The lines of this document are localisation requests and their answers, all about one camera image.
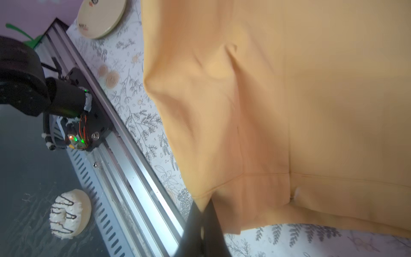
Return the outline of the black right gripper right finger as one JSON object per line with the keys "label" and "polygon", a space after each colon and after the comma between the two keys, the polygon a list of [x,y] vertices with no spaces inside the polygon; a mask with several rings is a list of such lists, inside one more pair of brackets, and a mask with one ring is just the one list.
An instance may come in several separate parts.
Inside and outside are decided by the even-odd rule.
{"label": "black right gripper right finger", "polygon": [[224,235],[210,200],[202,215],[203,218],[203,253],[205,257],[231,257]]}

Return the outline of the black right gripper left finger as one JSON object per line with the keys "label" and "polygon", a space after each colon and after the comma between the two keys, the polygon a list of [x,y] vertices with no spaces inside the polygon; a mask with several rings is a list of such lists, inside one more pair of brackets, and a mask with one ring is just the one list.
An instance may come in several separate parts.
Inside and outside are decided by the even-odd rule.
{"label": "black right gripper left finger", "polygon": [[192,203],[183,236],[180,240],[175,257],[203,257],[203,239],[201,228],[203,225],[202,213],[195,202]]}

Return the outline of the yellow skirt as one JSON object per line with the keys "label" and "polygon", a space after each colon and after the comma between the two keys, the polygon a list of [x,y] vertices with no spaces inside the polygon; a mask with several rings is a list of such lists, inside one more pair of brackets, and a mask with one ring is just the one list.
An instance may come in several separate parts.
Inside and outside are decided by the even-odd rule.
{"label": "yellow skirt", "polygon": [[222,230],[411,235],[410,1],[142,1],[143,83]]}

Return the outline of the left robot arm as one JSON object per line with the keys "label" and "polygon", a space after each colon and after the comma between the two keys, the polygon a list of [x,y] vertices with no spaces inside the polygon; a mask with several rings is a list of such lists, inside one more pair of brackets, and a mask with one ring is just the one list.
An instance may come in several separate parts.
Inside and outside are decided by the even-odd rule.
{"label": "left robot arm", "polygon": [[1,104],[43,116],[49,150],[92,151],[110,133],[112,124],[83,72],[77,67],[66,76],[56,58],[42,63],[26,44],[1,37]]}

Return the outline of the white chocolate drizzled donut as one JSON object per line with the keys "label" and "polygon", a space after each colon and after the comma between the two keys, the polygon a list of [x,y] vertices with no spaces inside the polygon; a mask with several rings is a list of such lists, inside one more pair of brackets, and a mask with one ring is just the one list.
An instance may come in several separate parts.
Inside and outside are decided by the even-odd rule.
{"label": "white chocolate drizzled donut", "polygon": [[51,206],[49,224],[51,233],[60,239],[72,239],[87,227],[92,212],[89,196],[74,189],[59,195]]}

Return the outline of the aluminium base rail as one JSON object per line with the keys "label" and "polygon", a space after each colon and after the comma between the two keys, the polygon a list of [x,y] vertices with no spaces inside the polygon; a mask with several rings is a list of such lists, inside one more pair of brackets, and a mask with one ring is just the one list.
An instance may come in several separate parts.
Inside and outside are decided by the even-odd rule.
{"label": "aluminium base rail", "polygon": [[64,75],[79,69],[109,121],[92,151],[67,152],[107,250],[112,257],[172,257],[185,221],[66,31],[55,19],[36,51],[42,59],[56,58]]}

